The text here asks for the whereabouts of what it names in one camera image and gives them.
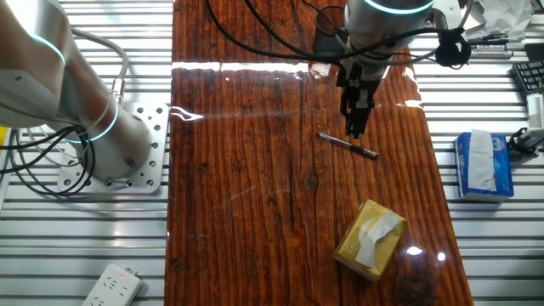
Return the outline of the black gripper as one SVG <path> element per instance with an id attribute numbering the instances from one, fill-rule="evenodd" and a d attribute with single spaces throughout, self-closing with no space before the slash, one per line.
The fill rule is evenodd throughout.
<path id="1" fill-rule="evenodd" d="M 381 65 L 360 64 L 353 59 L 343 59 L 342 69 L 337 75 L 337 86 L 343 88 L 341 96 L 341 113 L 345 118 L 345 133 L 352 139 L 360 139 L 366 130 L 371 112 L 368 94 L 374 94 L 382 79 Z M 352 120 L 354 101 L 351 88 L 358 88 L 360 96 L 355 105 L 355 119 Z"/>

